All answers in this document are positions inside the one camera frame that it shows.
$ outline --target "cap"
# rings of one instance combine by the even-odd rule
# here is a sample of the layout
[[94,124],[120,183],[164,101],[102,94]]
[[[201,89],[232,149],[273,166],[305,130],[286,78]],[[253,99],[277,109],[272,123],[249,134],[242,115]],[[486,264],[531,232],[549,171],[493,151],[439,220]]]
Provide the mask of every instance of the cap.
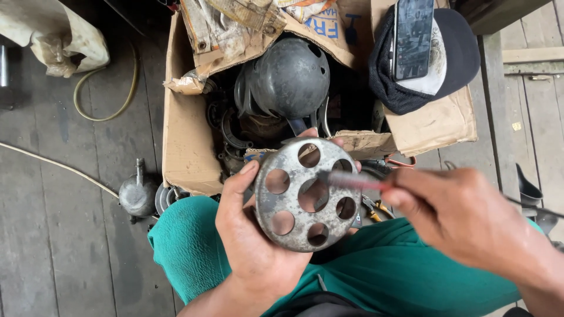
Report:
[[395,82],[391,72],[394,7],[382,20],[369,63],[369,85],[386,107],[397,115],[415,111],[470,83],[480,68],[478,42],[468,22],[455,10],[434,10],[427,76]]

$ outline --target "circular hole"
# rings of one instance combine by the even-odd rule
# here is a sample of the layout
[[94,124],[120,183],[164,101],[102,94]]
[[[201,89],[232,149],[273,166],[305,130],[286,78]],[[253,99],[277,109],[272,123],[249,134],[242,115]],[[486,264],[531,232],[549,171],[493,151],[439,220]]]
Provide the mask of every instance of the circular hole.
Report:
[[305,168],[312,168],[317,163],[319,163],[319,159],[321,157],[321,153],[317,146],[311,143],[304,144],[298,151],[298,160],[299,163],[302,164]]
[[275,169],[266,175],[266,189],[273,194],[281,194],[290,187],[290,176],[285,170]]
[[329,201],[329,188],[325,182],[317,178],[305,181],[299,188],[299,206],[308,213],[322,210]]
[[356,212],[356,203],[350,197],[343,197],[337,203],[337,216],[347,220],[354,216]]
[[307,241],[313,246],[320,246],[327,241],[329,237],[329,229],[327,226],[318,222],[315,223],[311,228],[307,231]]
[[321,50],[319,49],[319,47],[313,45],[313,44],[308,44],[307,47],[310,49],[310,51],[317,57],[321,57]]
[[332,170],[348,171],[350,173],[353,172],[353,167],[352,167],[351,163],[348,160],[345,160],[344,158],[337,160],[335,162],[335,164],[333,164],[333,167],[331,169]]
[[272,231],[279,235],[287,235],[294,229],[294,215],[291,212],[282,210],[277,212],[270,220]]

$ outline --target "wooden floor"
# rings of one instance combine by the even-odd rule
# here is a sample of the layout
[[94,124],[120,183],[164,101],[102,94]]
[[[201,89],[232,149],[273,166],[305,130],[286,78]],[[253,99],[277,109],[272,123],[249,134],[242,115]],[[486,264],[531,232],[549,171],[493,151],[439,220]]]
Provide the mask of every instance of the wooden floor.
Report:
[[[554,7],[541,10],[512,25],[520,30],[522,41],[504,41],[504,47],[562,46]],[[88,121],[74,109],[72,93],[80,76],[45,76],[45,67],[29,49],[11,50],[12,85],[22,99],[13,111],[0,112],[0,142],[78,168],[115,191],[134,173],[138,157],[158,175],[168,35],[148,40],[128,34],[142,61],[139,85],[130,108],[108,122]],[[81,91],[83,108],[96,117],[121,106],[133,72],[127,42],[115,34],[106,37],[112,62]],[[497,186],[482,77],[477,76],[470,88],[479,141],[419,155],[417,166],[442,169],[447,160],[473,166]],[[539,82],[508,78],[511,121],[522,123],[514,133],[517,161],[540,182],[545,205],[555,210],[564,209],[564,202],[557,199],[557,185],[564,183],[558,107],[564,103],[562,94],[564,78]],[[151,220],[130,225],[111,195],[73,173],[20,153],[0,148],[0,167],[1,317],[172,317],[183,307],[152,260],[146,236]]]

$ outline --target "phone screen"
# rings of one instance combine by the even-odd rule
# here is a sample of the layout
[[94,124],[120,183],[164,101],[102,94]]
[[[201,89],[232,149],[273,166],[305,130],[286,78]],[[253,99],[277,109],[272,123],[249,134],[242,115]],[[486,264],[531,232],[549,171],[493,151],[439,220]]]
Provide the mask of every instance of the phone screen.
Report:
[[396,4],[395,79],[427,76],[434,0],[399,0]]

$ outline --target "green shorts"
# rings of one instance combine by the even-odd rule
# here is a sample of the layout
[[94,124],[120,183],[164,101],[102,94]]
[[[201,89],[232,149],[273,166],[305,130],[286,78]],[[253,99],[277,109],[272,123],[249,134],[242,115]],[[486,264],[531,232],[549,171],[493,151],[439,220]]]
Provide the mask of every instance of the green shorts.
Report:
[[[155,262],[184,303],[216,287],[231,272],[215,229],[218,203],[189,197],[170,206],[148,234]],[[309,264],[288,301],[321,290],[363,309],[392,317],[480,317],[521,299],[515,284],[461,265],[421,241],[405,219],[363,227],[344,243],[344,254]]]

